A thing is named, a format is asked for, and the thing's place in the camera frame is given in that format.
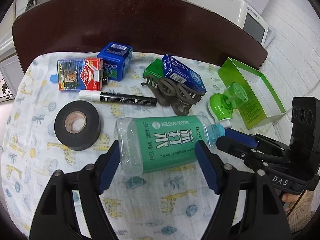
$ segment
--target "green bottle label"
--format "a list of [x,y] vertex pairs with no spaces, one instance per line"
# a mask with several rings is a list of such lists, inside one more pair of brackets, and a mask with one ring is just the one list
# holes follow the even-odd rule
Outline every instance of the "green bottle label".
[[204,140],[196,116],[134,119],[140,141],[143,173],[169,169],[196,161],[195,144]]

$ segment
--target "barcode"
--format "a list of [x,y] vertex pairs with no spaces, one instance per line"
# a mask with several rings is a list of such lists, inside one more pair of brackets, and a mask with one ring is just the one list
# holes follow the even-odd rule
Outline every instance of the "barcode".
[[172,73],[170,75],[170,78],[172,78],[173,80],[177,81],[177,82],[180,82],[180,83],[184,83],[186,82],[187,80],[181,76],[179,76],[178,74],[176,73]]
[[112,44],[111,47],[115,49],[121,49],[121,50],[125,50],[127,48],[126,46],[122,46],[119,44]]

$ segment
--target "blue mentos box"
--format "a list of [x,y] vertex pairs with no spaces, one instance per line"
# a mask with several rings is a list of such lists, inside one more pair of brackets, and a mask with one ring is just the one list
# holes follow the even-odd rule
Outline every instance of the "blue mentos box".
[[132,47],[111,42],[97,57],[103,58],[103,75],[121,81],[130,67]]
[[182,64],[174,57],[165,54],[162,58],[164,76],[171,78],[177,82],[185,84],[187,87],[198,91],[199,93],[206,93],[202,79],[199,74]]

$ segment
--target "white tablecloth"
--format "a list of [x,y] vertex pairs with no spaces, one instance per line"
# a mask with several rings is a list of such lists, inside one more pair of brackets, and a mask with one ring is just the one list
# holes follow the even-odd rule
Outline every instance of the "white tablecloth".
[[[174,116],[171,107],[144,107],[93,102],[101,119],[98,141],[89,149],[75,152],[62,145],[55,136],[53,124],[58,111],[67,103],[78,100],[78,93],[59,91],[50,76],[57,73],[57,60],[92,57],[97,53],[56,52],[37,57],[28,68],[20,86],[11,115],[7,121],[1,159],[5,200],[13,222],[27,236],[41,194],[56,169],[65,173],[78,171],[94,163],[106,153],[114,141],[113,130],[119,117]],[[153,96],[141,86],[143,70],[160,55],[133,53],[129,72],[122,82],[111,81],[103,91]],[[219,67],[194,60],[177,58],[203,79],[207,89],[203,99],[190,110],[190,115],[205,114],[209,97],[223,92]],[[260,133],[276,138],[271,124],[245,129],[238,111],[233,114],[233,128],[245,133]],[[248,171],[242,161],[216,151],[224,162]],[[241,192],[234,223],[242,218],[244,192]],[[144,174],[134,181],[124,177],[118,168],[110,189],[101,196],[108,219],[119,239],[161,240],[200,239],[217,203],[218,196],[210,190],[199,164]],[[84,235],[89,232],[84,221],[78,192],[74,201],[79,226]],[[175,202],[173,211],[168,207]]]

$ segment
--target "blue gripper pad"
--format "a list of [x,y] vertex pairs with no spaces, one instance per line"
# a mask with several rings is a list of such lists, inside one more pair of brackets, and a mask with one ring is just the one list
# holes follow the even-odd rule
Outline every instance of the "blue gripper pad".
[[100,155],[97,159],[96,177],[97,177],[97,190],[102,194],[104,190],[110,187],[113,176],[120,163],[120,150],[119,141],[114,141],[106,154]]
[[218,155],[211,153],[202,140],[196,142],[195,152],[208,187],[219,195],[224,183],[222,160]]
[[247,135],[245,133],[233,130],[231,128],[227,128],[226,137],[231,138],[239,143],[242,143],[250,148],[256,148],[258,146],[258,142],[254,137]]

